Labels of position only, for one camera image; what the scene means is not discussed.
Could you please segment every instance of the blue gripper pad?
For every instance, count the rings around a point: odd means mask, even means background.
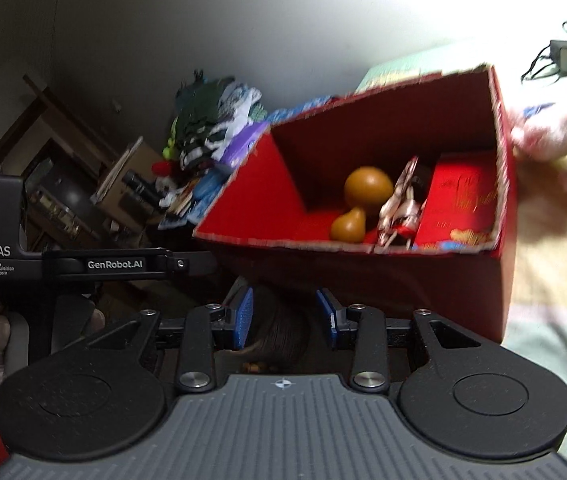
[[[516,463],[449,454],[410,430],[387,397],[353,392],[336,375],[231,375],[218,390],[181,397],[163,424],[107,458],[13,454],[0,466],[0,480],[222,478],[567,480],[567,462],[554,452]]]
[[[235,330],[232,333],[232,343],[235,350],[241,350],[246,345],[246,338],[252,322],[252,312],[253,293],[252,288],[249,288],[235,313]]]
[[[323,314],[326,318],[325,326],[327,343],[330,348],[335,348],[337,346],[337,320],[335,319],[335,309],[332,308],[330,302],[327,300],[323,292],[317,290],[315,294],[317,295],[317,300],[319,301]]]

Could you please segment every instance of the cardboard box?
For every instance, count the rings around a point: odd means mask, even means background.
[[[309,292],[329,287],[344,304],[389,316],[429,308],[501,341],[512,288],[516,173],[509,125],[491,66],[403,82],[348,97],[273,127],[195,230],[222,264],[248,279]],[[493,151],[497,214],[491,245],[478,253],[379,254],[330,241],[343,212],[343,183],[361,166],[396,179],[419,155],[434,168],[442,153]]]
[[[160,160],[163,160],[161,155],[143,142],[143,137],[139,137],[113,166],[92,196],[92,201],[111,218],[132,232],[140,234],[153,215],[153,210],[137,200],[129,187],[122,182],[122,177],[126,171],[134,170],[144,180],[152,182],[155,179],[152,165]]]

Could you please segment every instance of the pile of clothes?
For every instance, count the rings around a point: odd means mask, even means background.
[[[269,124],[289,120],[334,99],[320,97],[268,114],[260,103],[261,96],[257,88],[233,76],[207,80],[201,71],[195,72],[192,84],[182,85],[175,97],[170,136],[163,150],[167,166],[157,172],[158,177],[173,177],[180,184],[166,190],[161,201],[166,215],[159,229],[187,222],[197,225]]]

